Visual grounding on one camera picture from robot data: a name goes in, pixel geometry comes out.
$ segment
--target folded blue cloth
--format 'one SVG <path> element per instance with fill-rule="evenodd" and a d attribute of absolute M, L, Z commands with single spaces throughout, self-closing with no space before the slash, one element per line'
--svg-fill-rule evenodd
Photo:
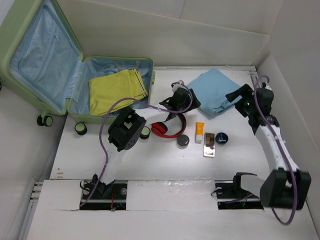
<path fill-rule="evenodd" d="M 223 114 L 241 99 L 239 96 L 233 102 L 227 100 L 226 94 L 234 92 L 240 86 L 216 68 L 200 75 L 188 85 L 188 88 L 193 89 L 200 101 L 200 110 L 212 117 Z"/>

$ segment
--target headphones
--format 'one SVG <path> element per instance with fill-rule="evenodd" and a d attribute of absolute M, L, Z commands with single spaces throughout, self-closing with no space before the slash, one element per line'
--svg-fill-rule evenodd
<path fill-rule="evenodd" d="M 157 136 L 161 137 L 161 138 L 165 138 L 165 139 L 174 139 L 179 137 L 180 135 L 182 135 L 184 133 L 184 131 L 186 130 L 187 127 L 187 119 L 186 117 L 182 114 L 179 113 L 177 114 L 177 116 L 179 117 L 179 119 L 181 120 L 182 123 L 182 129 L 177 132 L 175 135 L 165 135 L 166 132 L 168 131 L 168 127 L 161 121 L 155 122 L 151 124 L 151 131 L 156 134 Z"/>

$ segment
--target open suitcase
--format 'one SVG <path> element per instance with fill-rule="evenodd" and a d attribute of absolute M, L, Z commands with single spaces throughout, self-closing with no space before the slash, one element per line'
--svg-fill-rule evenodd
<path fill-rule="evenodd" d="M 148 96 L 155 73 L 149 58 L 90 56 L 82 48 L 56 0 L 15 0 L 0 26 L 0 83 L 41 110 L 39 126 L 51 126 L 49 114 L 73 116 L 77 123 L 99 124 L 89 114 L 89 80 L 137 69 Z M 145 104 L 134 103 L 134 109 Z M 110 124 L 115 115 L 109 118 Z"/>

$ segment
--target red wire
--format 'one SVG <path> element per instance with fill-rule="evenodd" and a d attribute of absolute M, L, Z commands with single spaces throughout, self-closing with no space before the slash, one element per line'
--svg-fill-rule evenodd
<path fill-rule="evenodd" d="M 115 200 L 115 190 L 112 191 L 111 195 L 112 195 L 111 209 L 113 209 L 114 208 L 114 200 Z"/>

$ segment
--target yellow towel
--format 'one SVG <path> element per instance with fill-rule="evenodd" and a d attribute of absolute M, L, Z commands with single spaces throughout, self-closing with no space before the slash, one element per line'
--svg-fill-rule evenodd
<path fill-rule="evenodd" d="M 103 116 L 110 107 L 123 98 L 141 100 L 148 96 L 141 73 L 136 69 L 122 70 L 115 74 L 93 78 L 89 81 L 90 115 Z M 120 102 L 111 112 L 134 103 L 133 100 Z"/>

